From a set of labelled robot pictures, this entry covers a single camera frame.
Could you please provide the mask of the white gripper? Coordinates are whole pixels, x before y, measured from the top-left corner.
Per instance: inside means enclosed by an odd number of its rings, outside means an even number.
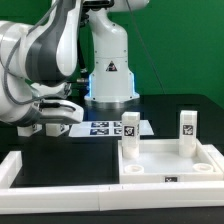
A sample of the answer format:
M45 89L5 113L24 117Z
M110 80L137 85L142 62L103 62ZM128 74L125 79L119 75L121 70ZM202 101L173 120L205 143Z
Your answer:
M31 89L35 97L42 97L40 123L76 124L83 121L83 108L67 100L72 92L70 83L56 87L34 83Z

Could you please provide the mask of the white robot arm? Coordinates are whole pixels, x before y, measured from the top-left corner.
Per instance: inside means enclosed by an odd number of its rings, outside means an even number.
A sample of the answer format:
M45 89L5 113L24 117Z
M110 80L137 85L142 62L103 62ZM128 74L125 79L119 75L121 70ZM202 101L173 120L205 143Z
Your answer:
M85 101L122 105L138 99L128 68L127 33L107 14L138 10L149 1L52 0L35 25L0 21L0 121L26 127L83 120L82 107L57 91L76 70L84 22L90 23L95 60Z

